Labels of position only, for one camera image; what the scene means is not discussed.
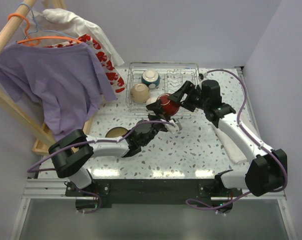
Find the dark teal glazed bowl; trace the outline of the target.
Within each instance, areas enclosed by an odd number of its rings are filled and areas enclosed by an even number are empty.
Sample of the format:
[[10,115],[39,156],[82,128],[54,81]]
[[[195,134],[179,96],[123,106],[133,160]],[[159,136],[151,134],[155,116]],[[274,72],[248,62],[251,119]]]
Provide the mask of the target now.
[[128,132],[128,130],[124,127],[114,127],[106,133],[105,137],[106,138],[117,138],[120,136],[124,136],[127,132]]

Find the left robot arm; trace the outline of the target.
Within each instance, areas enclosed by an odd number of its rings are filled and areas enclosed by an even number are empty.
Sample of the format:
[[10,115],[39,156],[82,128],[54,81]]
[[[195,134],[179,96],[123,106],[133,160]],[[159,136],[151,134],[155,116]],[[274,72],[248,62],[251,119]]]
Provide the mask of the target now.
[[50,158],[59,178],[68,178],[71,188],[81,195],[95,192],[94,180],[84,164],[95,157],[132,157],[152,141],[159,132],[180,131],[179,121],[165,116],[156,101],[154,114],[148,120],[139,121],[133,128],[118,137],[93,137],[77,129],[49,147]]

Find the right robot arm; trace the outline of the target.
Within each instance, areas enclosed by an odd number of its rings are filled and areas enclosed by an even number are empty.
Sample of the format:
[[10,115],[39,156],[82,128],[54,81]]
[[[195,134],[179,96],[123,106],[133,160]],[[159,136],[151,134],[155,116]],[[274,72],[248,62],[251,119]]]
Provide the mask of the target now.
[[217,81],[204,80],[200,85],[186,81],[169,99],[192,112],[203,110],[207,120],[225,133],[249,162],[247,172],[228,170],[215,176],[213,189],[218,196],[226,196],[232,188],[244,188],[258,197],[285,187],[286,153],[265,144],[239,120],[238,113],[222,101]]

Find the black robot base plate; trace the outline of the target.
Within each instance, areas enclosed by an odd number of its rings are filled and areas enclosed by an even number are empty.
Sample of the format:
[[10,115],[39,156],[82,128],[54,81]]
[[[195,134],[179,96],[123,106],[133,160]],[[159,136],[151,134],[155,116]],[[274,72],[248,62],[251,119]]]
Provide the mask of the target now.
[[77,190],[66,183],[67,197],[76,197],[78,210],[92,209],[102,199],[101,207],[112,205],[183,205],[187,199],[198,199],[210,206],[218,206],[242,194],[240,189],[218,188],[214,179],[93,179],[90,186]]

